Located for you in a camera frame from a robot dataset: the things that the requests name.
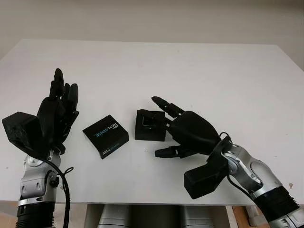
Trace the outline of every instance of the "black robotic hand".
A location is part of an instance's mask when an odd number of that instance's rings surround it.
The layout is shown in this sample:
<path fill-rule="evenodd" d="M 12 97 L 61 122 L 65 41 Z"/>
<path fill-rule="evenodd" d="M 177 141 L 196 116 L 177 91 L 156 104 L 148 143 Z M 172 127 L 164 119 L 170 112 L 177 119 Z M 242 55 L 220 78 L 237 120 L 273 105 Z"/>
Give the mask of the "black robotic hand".
<path fill-rule="evenodd" d="M 228 161 L 221 151 L 229 144 L 230 137 L 222 140 L 207 120 L 192 111 L 183 111 L 157 96 L 152 100 L 174 118 L 173 121 L 166 119 L 166 130 L 180 144 L 157 150 L 155 156 L 185 158 L 196 153 L 208 155 L 206 165 L 185 172 L 184 187 L 193 199 L 213 192 L 228 175 Z"/>
<path fill-rule="evenodd" d="M 45 159 L 54 148 L 64 154 L 62 143 L 79 114 L 77 103 L 77 84 L 64 85 L 62 71 L 56 69 L 49 97 L 42 101 L 37 116 L 16 112 L 2 120 L 9 141 L 37 159 Z"/>

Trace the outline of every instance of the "black box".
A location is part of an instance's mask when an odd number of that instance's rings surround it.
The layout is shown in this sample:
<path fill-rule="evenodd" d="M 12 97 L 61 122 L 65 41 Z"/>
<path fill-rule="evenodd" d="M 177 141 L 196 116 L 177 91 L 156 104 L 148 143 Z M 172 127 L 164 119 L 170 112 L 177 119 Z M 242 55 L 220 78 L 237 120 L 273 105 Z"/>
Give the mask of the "black box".
<path fill-rule="evenodd" d="M 165 112 L 138 110 L 136 115 L 135 139 L 149 141 L 165 141 Z"/>
<path fill-rule="evenodd" d="M 83 132 L 102 159 L 129 141 L 128 132 L 111 115 L 85 128 Z"/>

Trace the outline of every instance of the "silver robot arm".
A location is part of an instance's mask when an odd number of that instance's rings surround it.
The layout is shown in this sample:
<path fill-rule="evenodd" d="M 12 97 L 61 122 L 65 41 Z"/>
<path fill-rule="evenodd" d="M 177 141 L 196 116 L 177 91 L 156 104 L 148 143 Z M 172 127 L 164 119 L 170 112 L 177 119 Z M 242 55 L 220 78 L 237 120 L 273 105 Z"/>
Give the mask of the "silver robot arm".
<path fill-rule="evenodd" d="M 47 160 L 57 167 L 60 165 L 58 152 L 50 151 Z M 26 156 L 24 167 L 16 227 L 53 227 L 53 212 L 59 184 L 57 172 L 49 164 L 30 156 Z"/>
<path fill-rule="evenodd" d="M 229 174 L 248 192 L 271 228 L 304 228 L 304 209 L 265 163 L 235 144 L 222 154 L 228 159 Z"/>

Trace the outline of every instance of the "white table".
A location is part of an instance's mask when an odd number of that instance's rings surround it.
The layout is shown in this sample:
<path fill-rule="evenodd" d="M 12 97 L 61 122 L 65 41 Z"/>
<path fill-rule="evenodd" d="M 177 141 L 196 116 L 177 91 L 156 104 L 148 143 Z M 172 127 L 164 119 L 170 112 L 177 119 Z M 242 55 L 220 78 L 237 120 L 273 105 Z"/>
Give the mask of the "white table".
<path fill-rule="evenodd" d="M 228 132 L 304 204 L 304 72 L 277 46 L 24 39 L 0 61 L 1 119 L 36 114 L 57 67 L 79 86 L 80 115 L 60 166 L 75 167 L 67 175 L 72 202 L 253 204 L 226 180 L 192 200 L 183 174 L 207 157 L 155 158 L 156 149 L 176 145 L 169 135 L 165 142 L 134 140 L 136 111 L 159 110 L 151 100 L 157 95 Z M 82 130 L 108 114 L 130 141 L 101 160 Z M 17 200 L 25 154 L 2 125 L 0 151 L 0 200 Z M 64 201 L 61 189 L 57 200 Z"/>

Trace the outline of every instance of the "robotic hand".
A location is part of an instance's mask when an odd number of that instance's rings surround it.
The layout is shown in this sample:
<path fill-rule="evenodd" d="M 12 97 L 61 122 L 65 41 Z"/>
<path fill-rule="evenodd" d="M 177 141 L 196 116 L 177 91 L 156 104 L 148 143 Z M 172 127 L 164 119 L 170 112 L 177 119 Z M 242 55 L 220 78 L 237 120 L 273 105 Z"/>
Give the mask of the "robotic hand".
<path fill-rule="evenodd" d="M 64 228 L 68 227 L 70 197 L 65 174 L 73 168 L 62 173 L 58 167 L 60 155 L 65 153 L 62 143 L 79 114 L 77 103 L 77 84 L 64 85 L 63 74 L 56 69 L 49 97 L 42 101 L 37 116 L 17 112 L 2 120 L 9 141 L 28 154 L 24 160 L 16 228 L 53 226 L 57 174 L 66 194 Z"/>
<path fill-rule="evenodd" d="M 231 138 L 221 139 L 214 127 L 192 111 L 152 97 L 152 100 L 174 118 L 166 119 L 166 130 L 180 146 L 157 150 L 156 157 L 184 158 L 196 153 L 208 155 L 207 164 L 187 171 L 184 186 L 193 199 L 213 192 L 227 177 L 229 182 L 249 196 L 262 210 L 272 228 L 304 228 L 304 210 L 300 208 L 270 168 L 250 156 Z M 239 187 L 231 181 L 233 176 Z"/>

